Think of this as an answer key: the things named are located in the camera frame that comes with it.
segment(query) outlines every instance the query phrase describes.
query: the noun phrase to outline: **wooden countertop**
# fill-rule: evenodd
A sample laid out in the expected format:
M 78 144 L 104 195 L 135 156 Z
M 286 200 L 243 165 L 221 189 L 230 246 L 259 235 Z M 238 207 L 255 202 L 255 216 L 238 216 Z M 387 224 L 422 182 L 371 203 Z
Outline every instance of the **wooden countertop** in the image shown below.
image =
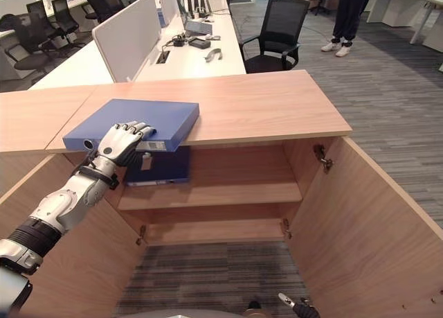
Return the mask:
M 0 152 L 66 152 L 62 137 L 112 98 L 199 103 L 186 145 L 351 132 L 311 76 L 299 70 L 2 93 Z

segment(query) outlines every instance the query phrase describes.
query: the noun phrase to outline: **blue binder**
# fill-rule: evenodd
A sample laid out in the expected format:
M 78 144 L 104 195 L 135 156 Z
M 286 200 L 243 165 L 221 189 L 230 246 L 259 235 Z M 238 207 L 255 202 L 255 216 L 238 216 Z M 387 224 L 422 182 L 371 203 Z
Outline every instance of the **blue binder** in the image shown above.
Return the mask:
M 97 148 L 112 125 L 142 121 L 157 132 L 143 137 L 137 150 L 174 152 L 198 117 L 198 103 L 113 99 L 64 136 L 63 142 L 68 150 L 87 150 L 87 139 Z
M 146 186 L 189 181 L 189 146 L 181 146 L 173 153 L 153 152 L 149 170 L 128 168 L 125 183 L 128 186 Z

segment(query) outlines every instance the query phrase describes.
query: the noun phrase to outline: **white sneaker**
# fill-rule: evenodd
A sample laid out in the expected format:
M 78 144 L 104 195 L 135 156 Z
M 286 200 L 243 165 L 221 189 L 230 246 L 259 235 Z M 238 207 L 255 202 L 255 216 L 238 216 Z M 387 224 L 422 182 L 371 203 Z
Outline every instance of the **white sneaker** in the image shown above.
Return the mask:
M 330 42 L 330 43 L 326 44 L 325 46 L 322 46 L 321 51 L 328 52 L 328 51 L 333 51 L 333 50 L 339 50 L 340 47 L 341 47 L 340 43 Z
M 350 46 L 342 46 L 341 49 L 335 53 L 335 56 L 345 57 L 350 52 L 351 52 Z

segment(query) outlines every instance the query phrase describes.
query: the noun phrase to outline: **open cabinet door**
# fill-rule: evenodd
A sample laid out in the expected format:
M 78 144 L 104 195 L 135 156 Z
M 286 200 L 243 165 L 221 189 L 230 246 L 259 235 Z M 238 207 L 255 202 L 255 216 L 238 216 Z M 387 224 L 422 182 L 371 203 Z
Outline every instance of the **open cabinet door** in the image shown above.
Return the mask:
M 47 194 L 61 188 L 74 167 L 49 155 L 0 197 L 0 238 L 6 238 Z M 30 317 L 111 317 L 146 245 L 101 200 L 63 236 L 30 276 L 33 292 L 21 312 Z
M 321 317 L 443 317 L 443 230 L 351 139 L 327 158 L 286 239 Z

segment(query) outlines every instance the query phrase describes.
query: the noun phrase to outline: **cabinet hinge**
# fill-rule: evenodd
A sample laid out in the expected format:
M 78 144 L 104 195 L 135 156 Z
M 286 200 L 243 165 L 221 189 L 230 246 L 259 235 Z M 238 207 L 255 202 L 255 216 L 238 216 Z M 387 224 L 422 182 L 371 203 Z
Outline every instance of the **cabinet hinge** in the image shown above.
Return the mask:
M 145 234 L 146 234 L 146 224 L 144 224 L 143 226 L 140 227 L 140 232 L 139 232 L 140 237 L 137 238 L 137 240 L 136 240 L 137 245 L 141 245 L 141 243 L 145 237 Z
M 315 145 L 314 153 L 316 155 L 317 160 L 323 165 L 323 170 L 325 173 L 328 173 L 329 170 L 334 165 L 334 162 L 331 159 L 326 159 L 325 155 L 325 146 L 324 145 Z
M 282 229 L 282 233 L 284 236 L 288 237 L 288 240 L 292 238 L 292 232 L 289 230 L 289 221 L 288 219 L 283 219 L 280 223 L 280 228 Z

